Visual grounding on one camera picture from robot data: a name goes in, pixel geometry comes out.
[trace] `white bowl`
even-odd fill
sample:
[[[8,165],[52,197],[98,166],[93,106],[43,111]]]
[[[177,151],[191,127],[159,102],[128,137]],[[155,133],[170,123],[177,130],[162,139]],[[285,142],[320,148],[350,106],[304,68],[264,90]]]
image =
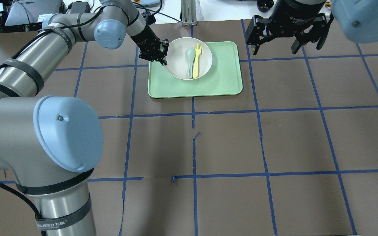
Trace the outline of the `white bowl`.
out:
[[[188,49],[193,48],[197,43],[201,44],[202,53],[199,56],[199,76],[197,78],[189,78],[188,72],[188,59],[186,52]],[[174,77],[183,80],[194,80],[204,76],[211,68],[213,64],[213,55],[208,46],[199,39],[184,37],[175,39],[168,45],[167,65],[164,68],[172,74]]]

